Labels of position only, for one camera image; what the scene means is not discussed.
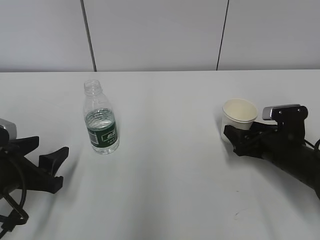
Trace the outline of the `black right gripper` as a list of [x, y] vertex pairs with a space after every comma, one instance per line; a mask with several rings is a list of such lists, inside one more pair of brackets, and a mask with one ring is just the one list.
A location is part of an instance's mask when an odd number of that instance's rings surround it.
[[223, 134], [238, 156], [269, 160], [307, 160], [305, 121], [288, 120], [277, 124], [254, 121], [248, 130], [226, 125]]

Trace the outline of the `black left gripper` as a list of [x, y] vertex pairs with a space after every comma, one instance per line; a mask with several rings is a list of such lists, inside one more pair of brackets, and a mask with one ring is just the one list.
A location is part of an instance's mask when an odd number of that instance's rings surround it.
[[16, 189], [57, 193], [63, 187], [64, 178], [56, 176], [63, 162], [69, 156], [69, 148], [46, 155], [40, 155], [38, 165], [29, 161], [26, 155], [38, 148], [40, 138], [31, 136], [9, 140], [0, 151], [0, 196]]

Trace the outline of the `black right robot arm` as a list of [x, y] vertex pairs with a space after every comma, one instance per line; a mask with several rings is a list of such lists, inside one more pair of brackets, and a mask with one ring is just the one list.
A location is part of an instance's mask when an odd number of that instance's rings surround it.
[[296, 178], [320, 196], [320, 151], [304, 142], [294, 145], [275, 124], [254, 122], [248, 130], [226, 125], [223, 134], [239, 156], [263, 159]]

